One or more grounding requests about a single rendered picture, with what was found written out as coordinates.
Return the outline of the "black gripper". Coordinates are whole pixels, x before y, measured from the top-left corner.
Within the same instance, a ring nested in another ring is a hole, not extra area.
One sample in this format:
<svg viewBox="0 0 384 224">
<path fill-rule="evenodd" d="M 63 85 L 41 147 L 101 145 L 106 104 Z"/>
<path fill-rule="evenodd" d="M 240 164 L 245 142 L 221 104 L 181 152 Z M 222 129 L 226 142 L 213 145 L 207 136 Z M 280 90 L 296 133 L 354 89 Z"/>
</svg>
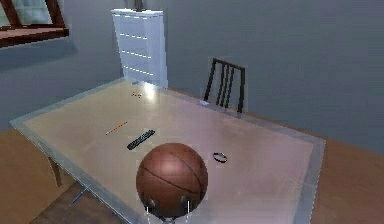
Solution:
<svg viewBox="0 0 384 224">
<path fill-rule="evenodd" d="M 144 203 L 144 207 L 145 207 L 145 215 L 146 215 L 148 224 L 151 224 L 150 215 L 155 211 L 155 207 L 156 207 L 154 200 L 148 199 Z M 190 218 L 190 212 L 191 212 L 191 199 L 188 196 L 181 197 L 181 207 L 185 217 L 185 221 L 188 222 Z M 179 217 L 177 216 L 176 217 L 163 217 L 163 216 L 158 217 L 158 219 L 162 222 L 161 224 L 176 224 L 176 220 L 178 218 Z"/>
</svg>

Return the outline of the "brown basketball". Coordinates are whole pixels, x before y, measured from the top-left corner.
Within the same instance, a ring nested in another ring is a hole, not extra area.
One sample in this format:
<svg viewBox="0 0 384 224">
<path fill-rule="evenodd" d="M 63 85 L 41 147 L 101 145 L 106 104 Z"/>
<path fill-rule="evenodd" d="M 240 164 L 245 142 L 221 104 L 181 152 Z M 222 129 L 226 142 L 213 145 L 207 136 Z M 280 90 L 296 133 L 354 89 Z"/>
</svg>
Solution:
<svg viewBox="0 0 384 224">
<path fill-rule="evenodd" d="M 208 171 L 202 157 L 182 143 L 165 143 L 147 153 L 136 174 L 141 202 L 155 202 L 156 217 L 182 217 L 181 197 L 191 199 L 196 209 L 207 192 Z"/>
</svg>

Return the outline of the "glass dining table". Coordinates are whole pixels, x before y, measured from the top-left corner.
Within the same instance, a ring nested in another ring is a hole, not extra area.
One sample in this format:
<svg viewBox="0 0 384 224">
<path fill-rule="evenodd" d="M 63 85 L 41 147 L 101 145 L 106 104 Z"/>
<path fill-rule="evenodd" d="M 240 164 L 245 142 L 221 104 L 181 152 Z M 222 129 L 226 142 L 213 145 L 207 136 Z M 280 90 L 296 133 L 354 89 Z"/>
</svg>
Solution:
<svg viewBox="0 0 384 224">
<path fill-rule="evenodd" d="M 176 224 L 310 224 L 324 140 L 199 101 L 121 78 L 11 124 L 84 187 L 91 185 L 126 224 L 148 224 L 136 172 L 152 148 L 168 142 L 198 152 L 209 177 L 202 203 L 188 222 Z M 127 149 L 148 130 L 155 134 Z M 215 161 L 215 152 L 227 162 Z"/>
</svg>

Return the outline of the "black remote control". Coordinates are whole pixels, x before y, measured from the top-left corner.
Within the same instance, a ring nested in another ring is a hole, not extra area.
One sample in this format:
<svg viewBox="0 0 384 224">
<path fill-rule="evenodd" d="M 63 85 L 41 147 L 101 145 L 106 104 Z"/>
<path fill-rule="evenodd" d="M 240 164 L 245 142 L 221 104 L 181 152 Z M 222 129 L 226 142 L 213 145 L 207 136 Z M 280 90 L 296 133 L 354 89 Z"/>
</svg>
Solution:
<svg viewBox="0 0 384 224">
<path fill-rule="evenodd" d="M 147 132 L 145 132 L 144 134 L 140 135 L 138 138 L 136 138 L 134 141 L 132 141 L 131 143 L 129 143 L 127 145 L 127 149 L 128 150 L 133 150 L 135 149 L 138 145 L 140 145 L 141 143 L 143 143 L 144 141 L 146 141 L 148 138 L 150 138 L 152 135 L 155 134 L 155 131 L 154 130 L 148 130 Z"/>
</svg>

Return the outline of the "blue pen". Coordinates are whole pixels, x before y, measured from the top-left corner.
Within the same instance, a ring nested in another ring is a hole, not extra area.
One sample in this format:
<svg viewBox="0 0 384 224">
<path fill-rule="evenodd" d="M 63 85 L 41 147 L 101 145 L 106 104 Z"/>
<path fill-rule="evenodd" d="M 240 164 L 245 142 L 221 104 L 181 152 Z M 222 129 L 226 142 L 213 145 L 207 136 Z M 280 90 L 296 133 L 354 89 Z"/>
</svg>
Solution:
<svg viewBox="0 0 384 224">
<path fill-rule="evenodd" d="M 71 204 L 74 204 L 90 187 L 91 185 L 86 186 L 80 193 L 78 193 L 71 201 Z"/>
</svg>

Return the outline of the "orange pencil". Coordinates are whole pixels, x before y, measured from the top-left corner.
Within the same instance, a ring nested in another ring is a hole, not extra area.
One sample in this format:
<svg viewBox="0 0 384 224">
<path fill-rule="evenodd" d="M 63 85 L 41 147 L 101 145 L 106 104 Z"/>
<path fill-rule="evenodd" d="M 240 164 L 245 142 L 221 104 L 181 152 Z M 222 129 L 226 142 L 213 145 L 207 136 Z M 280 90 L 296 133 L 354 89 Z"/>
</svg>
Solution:
<svg viewBox="0 0 384 224">
<path fill-rule="evenodd" d="M 105 135 L 109 135 L 110 133 L 116 131 L 117 129 L 121 128 L 122 126 L 126 125 L 127 123 L 128 123 L 128 121 L 124 121 L 124 122 L 122 122 L 121 124 L 115 126 L 114 128 L 110 129 L 109 131 L 107 131 L 107 132 L 105 133 Z"/>
</svg>

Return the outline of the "dark slatted chair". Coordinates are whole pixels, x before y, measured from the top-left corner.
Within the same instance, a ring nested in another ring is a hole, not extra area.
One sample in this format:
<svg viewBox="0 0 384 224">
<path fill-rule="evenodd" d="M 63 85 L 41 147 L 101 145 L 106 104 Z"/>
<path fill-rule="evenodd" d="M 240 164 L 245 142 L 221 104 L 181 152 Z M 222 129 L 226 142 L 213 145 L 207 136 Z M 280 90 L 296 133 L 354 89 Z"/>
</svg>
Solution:
<svg viewBox="0 0 384 224">
<path fill-rule="evenodd" d="M 208 101 L 210 92 L 212 89 L 214 75 L 216 73 L 216 67 L 220 65 L 220 85 L 217 93 L 215 104 L 228 108 L 230 104 L 230 98 L 232 93 L 232 87 L 235 77 L 235 71 L 238 71 L 240 74 L 240 84 L 239 84 L 239 98 L 237 105 L 237 112 L 242 113 L 244 109 L 244 99 L 245 99 L 245 81 L 246 81 L 246 70 L 244 67 L 235 65 L 233 63 L 213 58 L 211 63 L 211 68 L 208 77 L 208 83 L 206 86 L 204 100 Z"/>
</svg>

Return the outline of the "white chest of drawers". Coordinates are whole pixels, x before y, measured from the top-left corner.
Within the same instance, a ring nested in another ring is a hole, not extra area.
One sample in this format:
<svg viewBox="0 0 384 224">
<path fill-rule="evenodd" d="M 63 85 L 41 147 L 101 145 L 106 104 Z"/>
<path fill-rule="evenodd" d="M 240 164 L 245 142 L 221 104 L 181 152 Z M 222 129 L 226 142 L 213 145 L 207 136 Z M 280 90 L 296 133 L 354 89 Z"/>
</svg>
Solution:
<svg viewBox="0 0 384 224">
<path fill-rule="evenodd" d="M 162 11 L 111 11 L 123 75 L 168 87 Z"/>
</svg>

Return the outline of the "brown framed window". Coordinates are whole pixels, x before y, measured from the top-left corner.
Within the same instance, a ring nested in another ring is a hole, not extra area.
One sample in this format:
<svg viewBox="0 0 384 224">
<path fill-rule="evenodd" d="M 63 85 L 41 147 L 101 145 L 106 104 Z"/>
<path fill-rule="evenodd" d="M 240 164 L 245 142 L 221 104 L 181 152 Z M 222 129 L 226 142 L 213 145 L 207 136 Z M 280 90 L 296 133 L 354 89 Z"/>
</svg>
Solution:
<svg viewBox="0 0 384 224">
<path fill-rule="evenodd" d="M 62 0 L 0 0 L 0 48 L 69 35 Z"/>
</svg>

